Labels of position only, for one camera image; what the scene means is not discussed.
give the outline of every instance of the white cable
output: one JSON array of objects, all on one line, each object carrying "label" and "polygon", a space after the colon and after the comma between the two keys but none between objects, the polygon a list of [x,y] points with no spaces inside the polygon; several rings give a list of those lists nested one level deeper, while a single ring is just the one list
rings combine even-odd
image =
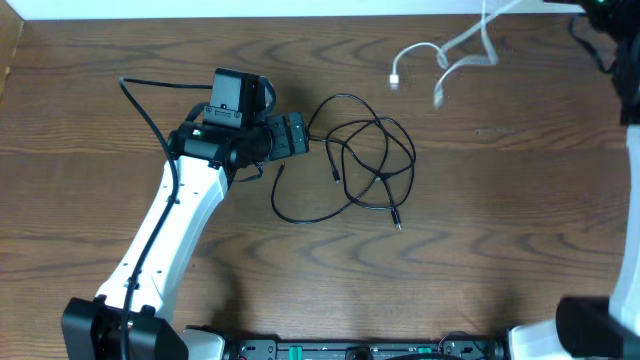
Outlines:
[{"label": "white cable", "polygon": [[[482,18],[480,22],[476,23],[471,28],[469,28],[469,30],[458,35],[454,39],[448,41],[446,44],[444,44],[444,46],[442,46],[442,48],[432,43],[422,42],[422,43],[411,45],[403,49],[402,51],[400,51],[398,55],[396,55],[395,59],[393,60],[391,75],[389,75],[389,84],[391,85],[391,88],[395,90],[400,84],[400,75],[398,75],[398,71],[397,71],[397,65],[398,65],[398,61],[400,61],[400,58],[407,52],[419,46],[430,46],[436,49],[436,52],[437,52],[436,59],[438,61],[438,65],[442,69],[446,70],[445,73],[440,78],[440,80],[438,80],[438,82],[436,83],[434,92],[433,92],[434,106],[436,107],[436,109],[440,108],[440,106],[442,106],[442,103],[444,102],[443,83],[446,80],[446,78],[451,73],[453,73],[456,69],[461,68],[463,66],[467,66],[467,65],[495,66],[498,64],[498,61],[499,61],[498,54],[496,53],[496,50],[493,47],[493,44],[491,43],[491,39],[489,38],[489,35],[487,33],[487,24],[495,20],[498,16],[500,16],[504,12],[510,10],[512,7],[516,6],[520,1],[522,0],[513,0],[487,17],[487,11],[486,11],[487,1],[483,0],[482,1]],[[485,48],[486,55],[469,55],[460,59],[459,61],[451,65],[451,67],[449,67],[449,60],[447,58],[446,53],[452,48],[454,48],[455,46],[467,40],[469,37],[473,36],[473,34],[478,32],[478,30],[481,30],[481,39],[482,39],[482,44],[484,45],[484,48]]]}]

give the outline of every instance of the wood grain surface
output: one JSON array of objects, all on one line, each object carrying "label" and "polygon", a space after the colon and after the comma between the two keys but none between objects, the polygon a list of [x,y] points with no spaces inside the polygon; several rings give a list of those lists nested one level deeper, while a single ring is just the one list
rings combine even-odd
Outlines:
[{"label": "wood grain surface", "polygon": [[24,21],[11,6],[5,0],[0,0],[0,101],[23,24]]},{"label": "wood grain surface", "polygon": [[[176,329],[491,334],[552,317],[564,294],[609,294],[627,217],[624,131],[610,81],[572,42],[568,19],[498,19],[501,64],[457,72],[439,111],[433,52],[402,60],[398,92],[388,88],[391,61],[414,42],[444,43],[475,16],[27,23],[0,104],[0,358],[66,357],[66,303],[94,296],[155,195],[163,155],[120,92],[124,75],[208,84],[217,67],[249,71],[273,82],[277,111],[307,120],[327,96],[351,92],[403,124],[418,148],[403,231],[388,212],[356,208],[317,225],[281,221],[269,203],[276,164],[235,184],[196,247]],[[474,38],[452,56],[477,51]],[[165,134],[210,96],[132,88]],[[353,103],[332,104],[316,131],[363,117]],[[380,156],[373,131],[353,143]],[[406,161],[393,156],[393,167]],[[354,187],[363,175],[350,167]],[[277,201],[291,216],[345,201],[316,144],[287,160],[281,181]],[[394,179],[394,192],[407,183]]]}]

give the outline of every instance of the white backdrop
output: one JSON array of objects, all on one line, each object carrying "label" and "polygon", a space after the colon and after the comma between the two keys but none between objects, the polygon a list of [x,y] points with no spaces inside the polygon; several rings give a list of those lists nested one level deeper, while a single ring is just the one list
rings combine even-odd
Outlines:
[{"label": "white backdrop", "polygon": [[[488,0],[489,8],[509,0]],[[477,14],[482,0],[8,0],[25,20]],[[516,13],[578,12],[523,0]]]}]

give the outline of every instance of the white usb cable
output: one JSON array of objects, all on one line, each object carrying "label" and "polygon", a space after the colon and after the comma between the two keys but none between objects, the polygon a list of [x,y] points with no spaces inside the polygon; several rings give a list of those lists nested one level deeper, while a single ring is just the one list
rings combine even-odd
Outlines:
[{"label": "white usb cable", "polygon": [[[402,58],[403,55],[405,55],[406,53],[408,53],[409,51],[417,47],[420,47],[420,46],[432,47],[436,50],[436,60],[438,62],[438,66],[440,66],[440,68],[442,68],[443,70],[446,70],[445,73],[440,78],[440,80],[438,80],[438,82],[436,83],[433,91],[433,104],[436,107],[436,109],[440,108],[440,106],[442,106],[442,103],[444,102],[444,89],[443,89],[444,81],[456,69],[466,65],[495,66],[498,64],[498,61],[499,61],[498,54],[496,53],[496,50],[493,47],[493,44],[491,43],[491,39],[489,39],[489,35],[487,34],[487,24],[495,20],[495,18],[497,18],[500,14],[503,14],[509,9],[511,9],[512,7],[516,6],[520,1],[522,0],[513,0],[509,4],[499,8],[497,11],[487,16],[487,11],[486,11],[487,0],[483,0],[482,1],[482,19],[480,20],[480,22],[473,25],[471,28],[469,28],[469,30],[458,35],[454,39],[450,40],[449,42],[444,44],[442,47],[439,47],[438,45],[435,45],[429,42],[421,42],[421,43],[413,44],[403,49],[402,51],[400,51],[398,55],[396,55],[395,59],[393,60],[391,74],[389,75],[389,84],[391,85],[391,89],[393,90],[397,89],[398,85],[400,84],[400,75],[398,75],[398,61],[400,61],[400,58]],[[447,52],[452,48],[456,47],[457,45],[459,45],[460,43],[464,42],[471,36],[473,36],[473,34],[478,32],[478,30],[481,30],[482,44],[484,45],[484,48],[487,54],[465,56],[464,58],[458,60],[456,63],[451,65],[451,67],[449,67],[449,59],[447,58]]]}]

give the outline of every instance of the brown tabletop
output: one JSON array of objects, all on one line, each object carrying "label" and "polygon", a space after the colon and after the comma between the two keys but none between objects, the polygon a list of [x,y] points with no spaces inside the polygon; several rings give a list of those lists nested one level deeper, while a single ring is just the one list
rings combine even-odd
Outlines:
[{"label": "brown tabletop", "polygon": [[[355,207],[316,225],[281,221],[269,201],[277,164],[234,184],[195,249],[176,329],[491,334],[552,317],[563,294],[609,294],[627,217],[624,129],[609,79],[571,40],[568,19],[499,18],[490,32],[500,65],[453,75],[439,111],[433,51],[402,60],[398,92],[391,62],[477,16],[28,22],[0,104],[0,358],[66,357],[65,305],[95,295],[155,196],[163,154],[120,92],[125,75],[210,84],[217,67],[248,71],[272,81],[278,112],[307,120],[327,96],[350,92],[403,124],[418,148],[402,231],[388,211]],[[476,37],[452,57],[479,51]],[[210,97],[132,89],[165,134]],[[316,131],[366,115],[336,103]],[[375,160],[382,143],[371,131],[353,144]],[[287,160],[281,180],[277,201],[292,216],[345,202],[323,145],[311,150]],[[407,180],[394,179],[394,191]],[[383,200],[381,186],[369,198]]]}]

